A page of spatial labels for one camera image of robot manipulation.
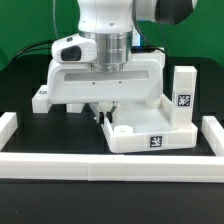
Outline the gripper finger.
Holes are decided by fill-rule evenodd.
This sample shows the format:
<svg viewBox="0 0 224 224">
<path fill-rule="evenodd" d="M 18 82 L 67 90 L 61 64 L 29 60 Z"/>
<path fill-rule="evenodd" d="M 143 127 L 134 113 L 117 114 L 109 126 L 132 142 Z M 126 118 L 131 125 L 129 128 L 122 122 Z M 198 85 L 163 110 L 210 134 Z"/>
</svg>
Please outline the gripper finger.
<svg viewBox="0 0 224 224">
<path fill-rule="evenodd" d="M 116 112 L 117 107 L 118 104 L 116 102 L 113 102 L 111 109 L 108 112 L 106 112 L 106 117 L 110 123 L 113 123 L 113 115 Z"/>
<path fill-rule="evenodd" d="M 90 103 L 89 106 L 95 115 L 96 122 L 98 124 L 103 124 L 104 123 L 104 113 L 100 107 L 100 104 L 99 103 Z"/>
</svg>

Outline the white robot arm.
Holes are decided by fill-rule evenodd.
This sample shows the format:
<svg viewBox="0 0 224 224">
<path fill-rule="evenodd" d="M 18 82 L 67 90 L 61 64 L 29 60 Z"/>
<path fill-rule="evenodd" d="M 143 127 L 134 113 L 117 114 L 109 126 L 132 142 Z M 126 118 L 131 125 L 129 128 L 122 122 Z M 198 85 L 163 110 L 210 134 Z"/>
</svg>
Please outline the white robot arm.
<svg viewBox="0 0 224 224">
<path fill-rule="evenodd" d="M 178 24 L 197 0 L 78 0 L 78 32 L 55 41 L 48 69 L 53 104 L 143 102 L 162 97 L 165 52 L 135 46 L 139 20 Z"/>
</svg>

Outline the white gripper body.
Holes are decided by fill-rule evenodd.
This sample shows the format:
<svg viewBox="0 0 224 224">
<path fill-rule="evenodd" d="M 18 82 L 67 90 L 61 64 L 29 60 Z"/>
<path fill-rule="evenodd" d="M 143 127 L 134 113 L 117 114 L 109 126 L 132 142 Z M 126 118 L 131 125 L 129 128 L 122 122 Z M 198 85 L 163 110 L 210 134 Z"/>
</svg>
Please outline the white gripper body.
<svg viewBox="0 0 224 224">
<path fill-rule="evenodd" d="M 53 104 L 153 101 L 163 92 L 165 54 L 129 47 L 130 35 L 78 34 L 52 45 L 47 77 Z"/>
</svg>

